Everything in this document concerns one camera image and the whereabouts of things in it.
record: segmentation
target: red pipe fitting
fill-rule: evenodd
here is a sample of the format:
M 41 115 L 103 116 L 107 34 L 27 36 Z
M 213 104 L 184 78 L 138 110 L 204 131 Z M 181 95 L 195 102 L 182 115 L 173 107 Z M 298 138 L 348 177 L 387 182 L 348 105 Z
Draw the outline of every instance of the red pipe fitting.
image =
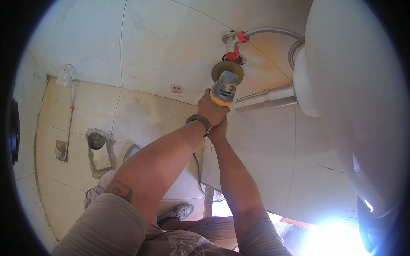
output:
M 239 46 L 235 46 L 235 52 L 228 52 L 225 54 L 225 58 L 234 61 L 239 58 Z
M 249 37 L 246 38 L 244 37 L 244 31 L 239 32 L 238 34 L 236 34 L 236 37 L 238 38 L 239 42 L 241 43 L 247 43 L 249 42 Z

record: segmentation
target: forearm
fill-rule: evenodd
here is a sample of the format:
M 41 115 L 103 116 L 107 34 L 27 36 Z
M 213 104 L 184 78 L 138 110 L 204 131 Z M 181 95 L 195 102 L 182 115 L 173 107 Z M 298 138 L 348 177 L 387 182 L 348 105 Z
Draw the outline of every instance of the forearm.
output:
M 214 144 L 219 163 L 221 189 L 232 211 L 238 242 L 246 229 L 260 219 L 269 218 L 259 189 L 230 144 Z
M 192 121 L 155 140 L 119 168 L 106 192 L 129 201 L 150 223 L 205 132 L 201 122 Z

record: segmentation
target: angle grinder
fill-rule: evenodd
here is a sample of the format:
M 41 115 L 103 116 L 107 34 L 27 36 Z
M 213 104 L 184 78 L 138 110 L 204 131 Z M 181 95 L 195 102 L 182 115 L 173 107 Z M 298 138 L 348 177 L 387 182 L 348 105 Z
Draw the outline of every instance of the angle grinder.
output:
M 233 61 L 219 62 L 211 72 L 215 82 L 211 88 L 211 99 L 219 106 L 231 105 L 235 97 L 236 86 L 242 82 L 244 71 Z

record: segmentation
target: tattoo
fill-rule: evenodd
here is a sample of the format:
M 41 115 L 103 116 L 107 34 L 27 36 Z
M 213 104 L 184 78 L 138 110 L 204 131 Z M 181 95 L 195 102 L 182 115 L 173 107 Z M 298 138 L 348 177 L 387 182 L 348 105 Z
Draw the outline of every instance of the tattoo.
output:
M 129 203 L 131 202 L 132 190 L 115 179 L 111 180 L 110 184 L 104 192 L 112 193 L 114 195 L 122 197 Z

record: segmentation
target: braided hose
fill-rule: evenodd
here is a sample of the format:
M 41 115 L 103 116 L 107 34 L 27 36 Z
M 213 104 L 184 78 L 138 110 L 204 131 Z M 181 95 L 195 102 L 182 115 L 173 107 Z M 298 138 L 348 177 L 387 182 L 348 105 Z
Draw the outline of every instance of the braided hose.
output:
M 244 37 L 251 37 L 253 35 L 256 35 L 259 33 L 266 33 L 266 32 L 278 33 L 278 34 L 291 36 L 297 39 L 298 41 L 302 41 L 303 43 L 305 42 L 304 36 L 299 35 L 298 33 L 295 33 L 293 31 L 283 29 L 283 28 L 278 28 L 278 27 L 257 27 L 257 28 L 246 31 L 246 33 L 244 34 Z
M 257 27 L 257 28 L 246 31 L 244 33 L 244 37 L 249 38 L 250 36 L 253 36 L 259 33 L 267 33 L 267 32 L 287 35 L 287 36 L 291 36 L 297 39 L 297 41 L 290 47 L 288 55 L 287 55 L 289 65 L 292 69 L 294 69 L 295 68 L 294 54 L 296 50 L 305 43 L 305 37 L 293 31 L 283 29 L 283 28 L 278 28 L 278 27 Z
M 290 67 L 292 68 L 292 70 L 295 69 L 295 61 L 294 61 L 293 56 L 295 55 L 296 50 L 297 50 L 301 45 L 303 45 L 302 42 L 296 41 L 296 42 L 290 47 L 289 52 L 288 52 L 288 54 L 287 54 L 287 60 L 289 61 L 289 65 L 290 65 Z

